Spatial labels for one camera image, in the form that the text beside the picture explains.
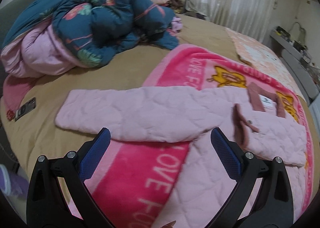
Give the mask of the pink cartoon fleece blanket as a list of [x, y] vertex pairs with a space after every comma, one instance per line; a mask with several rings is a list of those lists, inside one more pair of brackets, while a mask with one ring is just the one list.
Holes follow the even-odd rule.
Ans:
[[[201, 57], [208, 58], [210, 55], [213, 56], [213, 62], [216, 70], [216, 74], [212, 75], [206, 80], [208, 82], [220, 82], [220, 84], [214, 84], [213, 87], [224, 87], [224, 86], [233, 86], [233, 87], [240, 87], [240, 88], [246, 88], [249, 84], [256, 84], [263, 90], [270, 92], [270, 93], [279, 93], [281, 101], [285, 105], [285, 110], [287, 112], [291, 112], [293, 118], [297, 121], [298, 124], [303, 125], [306, 129], [306, 138], [308, 142], [309, 132], [308, 130], [311, 129], [311, 127], [308, 127], [309, 124], [307, 122], [307, 126], [305, 126], [304, 123], [304, 112], [302, 111], [302, 117], [303, 119], [298, 119], [299, 115], [296, 114], [295, 105], [297, 105], [297, 108], [300, 108], [300, 102], [298, 101], [298, 98], [287, 88], [285, 88], [282, 84], [279, 84], [279, 86], [276, 84], [275, 79], [271, 80], [271, 84], [263, 84], [262, 80], [259, 80], [259, 77], [249, 77], [249, 83], [246, 82], [246, 80], [242, 80], [241, 78], [238, 79], [238, 77], [227, 77], [226, 73], [218, 73], [218, 68], [221, 70], [221, 68], [218, 66], [219, 64], [217, 62], [224, 63], [230, 63], [231, 60], [229, 59], [222, 59], [220, 55], [213, 53], [211, 51], [208, 51], [207, 49], [203, 49], [203, 47], [191, 45], [191, 47], [184, 47], [188, 44], [182, 44], [178, 47], [176, 47], [173, 51], [169, 52], [168, 55], [172, 56], [173, 59], [174, 56], [186, 56], [194, 55], [198, 52], [205, 52], [202, 54]], [[173, 65], [168, 65], [167, 67], [170, 69], [169, 73], [172, 77], [172, 75], [175, 77], [181, 77], [182, 73], [174, 73]], [[203, 88], [203, 82], [200, 81], [197, 82], [196, 87], [193, 87], [196, 90], [204, 90], [206, 88]], [[157, 149], [157, 144], [161, 144], [159, 146], [159, 149], [171, 149], [172, 151], [169, 151], [169, 155], [171, 156], [177, 156], [181, 160], [185, 160], [188, 153], [188, 147], [186, 142], [178, 142], [178, 143], [167, 143], [167, 142], [121, 142], [114, 140], [111, 137], [111, 141], [114, 142], [120, 142], [123, 145], [129, 145], [129, 144], [137, 144], [137, 145], [144, 145], [144, 143], [147, 144], [155, 144], [154, 147]], [[110, 218], [110, 220], [117, 226], [117, 227], [159, 227], [163, 224], [156, 225], [155, 221], [157, 217], [159, 216], [161, 210], [164, 208], [165, 203], [169, 200], [169, 195], [165, 192], [162, 192], [160, 190], [157, 190], [157, 188], [150, 184], [151, 180], [160, 181], [159, 175], [156, 173], [157, 167], [159, 167], [158, 160], [161, 157], [157, 152], [155, 151], [149, 151], [148, 149], [146, 152], [139, 152], [137, 153], [137, 149], [129, 149], [130, 152], [119, 152], [120, 150], [117, 150], [117, 152], [112, 152], [112, 158], [113, 162], [109, 165], [109, 168], [107, 170], [107, 173], [102, 176], [102, 179], [100, 182], [98, 182], [98, 185], [101, 185], [102, 183], [102, 196], [98, 195], [96, 190], [99, 190], [98, 185], [96, 186], [96, 190], [89, 189], [88, 185], [85, 184], [89, 190], [89, 192], [93, 195], [94, 200], [98, 203], [101, 210]]]

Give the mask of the pink quilted jacket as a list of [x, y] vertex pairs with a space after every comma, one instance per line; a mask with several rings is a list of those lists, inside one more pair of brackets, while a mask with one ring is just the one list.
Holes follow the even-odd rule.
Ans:
[[210, 143], [215, 127], [259, 158], [281, 157], [291, 183], [293, 216], [301, 214], [306, 129], [285, 110], [279, 93], [256, 84], [200, 91], [188, 86], [72, 90], [55, 123], [90, 134], [107, 127], [121, 142], [187, 143], [186, 159], [161, 156], [156, 169], [160, 181], [150, 181], [169, 195], [156, 225], [176, 220], [177, 227], [204, 227], [231, 193], [235, 182]]

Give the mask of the navy floral duvet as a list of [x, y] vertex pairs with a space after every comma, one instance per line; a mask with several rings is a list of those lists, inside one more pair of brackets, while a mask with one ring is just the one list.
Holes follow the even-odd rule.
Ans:
[[17, 78], [100, 68], [141, 42], [174, 49], [174, 19], [151, 0], [35, 0], [5, 36], [1, 62]]

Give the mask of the grey bed footboard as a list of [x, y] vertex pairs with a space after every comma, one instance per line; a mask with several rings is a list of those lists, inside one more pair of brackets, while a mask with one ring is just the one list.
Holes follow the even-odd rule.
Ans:
[[286, 66], [287, 70], [293, 76], [296, 84], [298, 85], [303, 97], [309, 106], [319, 94], [319, 90], [313, 82], [310, 74], [301, 65], [299, 60], [297, 60], [291, 53], [287, 50], [281, 51], [281, 61]]

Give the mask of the orange white checkered blanket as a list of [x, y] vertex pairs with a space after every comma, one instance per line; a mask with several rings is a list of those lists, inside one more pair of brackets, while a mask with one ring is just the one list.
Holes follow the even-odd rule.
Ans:
[[274, 78], [305, 100], [293, 76], [270, 48], [229, 28], [226, 28], [226, 31], [231, 37], [242, 62]]

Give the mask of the black phone on bed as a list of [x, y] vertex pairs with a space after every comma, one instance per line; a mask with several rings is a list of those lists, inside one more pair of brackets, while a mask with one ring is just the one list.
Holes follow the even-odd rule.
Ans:
[[31, 112], [36, 108], [36, 98], [33, 97], [25, 104], [23, 104], [15, 113], [15, 121], [18, 121], [20, 118]]

